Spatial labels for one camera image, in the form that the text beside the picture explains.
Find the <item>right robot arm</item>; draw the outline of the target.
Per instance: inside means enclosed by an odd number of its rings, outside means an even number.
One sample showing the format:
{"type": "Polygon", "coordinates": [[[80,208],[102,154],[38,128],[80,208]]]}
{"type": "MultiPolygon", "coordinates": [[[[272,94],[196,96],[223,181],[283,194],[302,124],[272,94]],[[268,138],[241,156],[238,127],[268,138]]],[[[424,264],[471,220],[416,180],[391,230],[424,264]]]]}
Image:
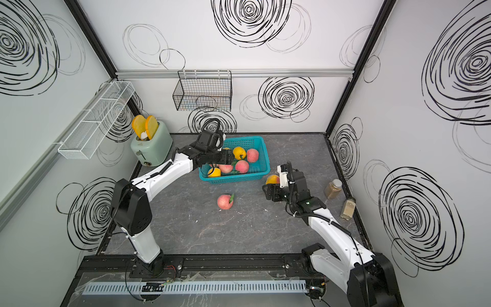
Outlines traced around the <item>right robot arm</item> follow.
{"type": "Polygon", "coordinates": [[[268,200],[285,202],[285,211],[303,220],[327,243],[304,250],[307,266],[324,275],[347,296],[350,306],[403,306],[392,263],[358,243],[326,204],[312,196],[303,172],[291,163],[278,166],[277,184],[266,184],[268,200]]]}

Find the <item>yellow peach with red blush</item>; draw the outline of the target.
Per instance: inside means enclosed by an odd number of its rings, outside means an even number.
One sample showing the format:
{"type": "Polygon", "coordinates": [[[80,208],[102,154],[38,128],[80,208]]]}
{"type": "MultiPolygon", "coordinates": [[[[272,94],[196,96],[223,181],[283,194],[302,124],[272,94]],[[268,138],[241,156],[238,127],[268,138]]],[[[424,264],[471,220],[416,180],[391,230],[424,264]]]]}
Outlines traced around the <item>yellow peach with red blush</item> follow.
{"type": "Polygon", "coordinates": [[[270,175],[267,177],[265,182],[267,185],[269,184],[280,184],[280,177],[278,175],[270,175]]]}

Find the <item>pink peach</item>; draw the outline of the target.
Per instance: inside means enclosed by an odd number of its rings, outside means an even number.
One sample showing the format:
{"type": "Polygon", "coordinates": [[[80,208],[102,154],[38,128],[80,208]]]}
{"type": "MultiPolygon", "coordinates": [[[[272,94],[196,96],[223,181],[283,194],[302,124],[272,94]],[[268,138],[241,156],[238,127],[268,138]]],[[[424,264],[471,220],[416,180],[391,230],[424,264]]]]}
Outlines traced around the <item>pink peach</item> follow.
{"type": "Polygon", "coordinates": [[[233,206],[234,194],[223,194],[217,199],[217,205],[221,210],[229,210],[233,206]]]}
{"type": "Polygon", "coordinates": [[[259,160],[259,152],[255,148],[251,148],[247,151],[247,161],[248,163],[255,163],[259,160]]]}
{"type": "Polygon", "coordinates": [[[245,160],[240,160],[235,164],[235,171],[240,174],[246,174],[249,171],[249,163],[245,160]]]}
{"type": "Polygon", "coordinates": [[[222,174],[229,174],[233,171],[232,165],[219,165],[219,169],[222,174]]]}

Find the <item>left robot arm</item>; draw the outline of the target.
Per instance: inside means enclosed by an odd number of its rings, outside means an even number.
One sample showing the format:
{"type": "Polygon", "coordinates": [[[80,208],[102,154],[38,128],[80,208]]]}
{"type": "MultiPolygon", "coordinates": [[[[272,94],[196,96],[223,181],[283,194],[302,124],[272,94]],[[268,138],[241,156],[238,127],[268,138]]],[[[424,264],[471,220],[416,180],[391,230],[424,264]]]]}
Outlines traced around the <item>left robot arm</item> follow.
{"type": "Polygon", "coordinates": [[[220,129],[202,130],[194,142],[176,149],[162,165],[136,179],[121,179],[115,184],[112,219],[151,276],[164,272],[163,252],[151,228],[152,200],[174,181],[203,165],[231,165],[234,156],[231,149],[223,148],[225,140],[226,134],[220,129]]]}

